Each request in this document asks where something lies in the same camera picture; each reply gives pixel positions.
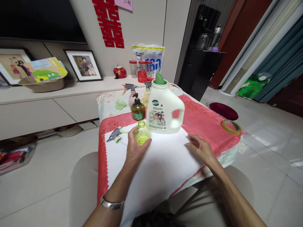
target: blue curtain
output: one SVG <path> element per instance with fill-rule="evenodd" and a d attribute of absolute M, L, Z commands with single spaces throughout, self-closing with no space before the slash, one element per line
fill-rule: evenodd
<path fill-rule="evenodd" d="M 254 98 L 268 102 L 303 72 L 303 16 L 264 59 L 254 74 L 272 74 L 271 81 Z"/>

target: red tablecloth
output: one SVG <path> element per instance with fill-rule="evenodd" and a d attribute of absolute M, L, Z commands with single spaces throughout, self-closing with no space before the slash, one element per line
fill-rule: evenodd
<path fill-rule="evenodd" d="M 234 147 L 240 141 L 241 134 L 230 134 L 225 131 L 221 122 L 223 117 L 208 109 L 207 107 L 193 101 L 188 95 L 180 95 L 179 98 L 184 102 L 185 112 L 182 127 L 188 134 L 197 134 L 202 136 L 211 145 L 216 157 L 219 157 L 224 151 Z M 118 126 L 125 127 L 136 123 L 131 113 L 125 113 L 118 116 L 105 118 L 100 123 L 99 131 L 99 150 L 98 150 L 98 202 L 103 194 L 108 191 L 107 179 L 107 158 L 105 147 L 105 133 L 115 130 Z"/>

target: lace tablecloth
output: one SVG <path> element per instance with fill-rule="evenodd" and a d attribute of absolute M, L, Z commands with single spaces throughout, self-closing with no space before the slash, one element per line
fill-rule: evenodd
<path fill-rule="evenodd" d="M 175 87 L 174 85 L 169 85 L 169 89 L 171 89 L 171 91 L 173 91 L 173 93 L 176 94 L 177 96 L 186 95 L 186 96 L 190 97 L 191 100 L 198 103 L 199 105 L 203 105 L 200 102 L 198 102 L 197 100 L 195 100 L 194 98 L 192 98 L 191 96 L 189 96 L 188 94 L 186 94 L 185 92 L 183 92 L 181 89 Z M 136 88 L 136 92 L 139 94 L 139 97 L 142 100 L 143 94 L 145 92 L 145 88 L 144 87 Z M 113 116 L 118 116 L 121 114 L 126 114 L 126 113 L 131 112 L 130 108 L 128 106 L 128 98 L 130 96 L 130 91 L 127 91 L 123 96 L 122 96 L 122 93 L 123 93 L 122 90 L 108 92 L 108 93 L 102 94 L 101 96 L 99 96 L 97 98 L 100 122 L 102 122 L 102 120 L 104 120 L 104 119 L 111 118 Z M 125 108 L 123 108 L 123 110 L 115 109 L 115 104 L 116 104 L 117 99 L 122 99 L 127 104 L 127 106 Z M 100 135 L 101 135 L 102 130 L 104 131 L 104 129 L 102 128 L 102 125 L 101 125 L 100 126 Z M 241 145 L 242 145 L 242 137 L 241 137 L 241 139 L 238 139 L 238 143 L 235 146 L 233 146 L 223 152 L 220 152 L 220 155 L 217 156 L 217 158 L 223 167 L 227 167 L 227 166 L 231 165 L 231 163 L 235 160 L 236 153 L 238 152 Z M 210 176 L 212 176 L 210 169 L 208 167 L 204 166 L 203 168 L 201 168 L 199 170 L 198 173 L 196 173 L 193 177 L 191 177 L 186 182 L 184 182 L 184 184 L 181 185 L 181 187 L 178 188 L 174 192 L 174 194 L 183 189 L 186 189 L 189 186 L 191 186 L 197 182 L 200 182 Z"/>

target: framed photo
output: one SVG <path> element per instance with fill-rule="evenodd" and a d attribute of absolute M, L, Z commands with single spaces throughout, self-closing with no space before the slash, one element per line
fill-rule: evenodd
<path fill-rule="evenodd" d="M 33 60 L 25 48 L 0 48 L 0 75 L 8 85 L 21 86 L 18 82 L 30 76 L 23 64 Z"/>
<path fill-rule="evenodd" d="M 92 50 L 70 50 L 63 49 L 78 81 L 103 80 L 98 70 L 95 56 Z"/>

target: red teapot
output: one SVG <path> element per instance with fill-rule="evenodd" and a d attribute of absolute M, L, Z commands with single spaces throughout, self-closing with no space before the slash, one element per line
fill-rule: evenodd
<path fill-rule="evenodd" d="M 123 66 L 120 66 L 119 64 L 117 64 L 113 71 L 115 76 L 118 75 L 118 78 L 116 77 L 115 79 L 122 79 L 126 77 L 126 69 L 123 68 Z"/>

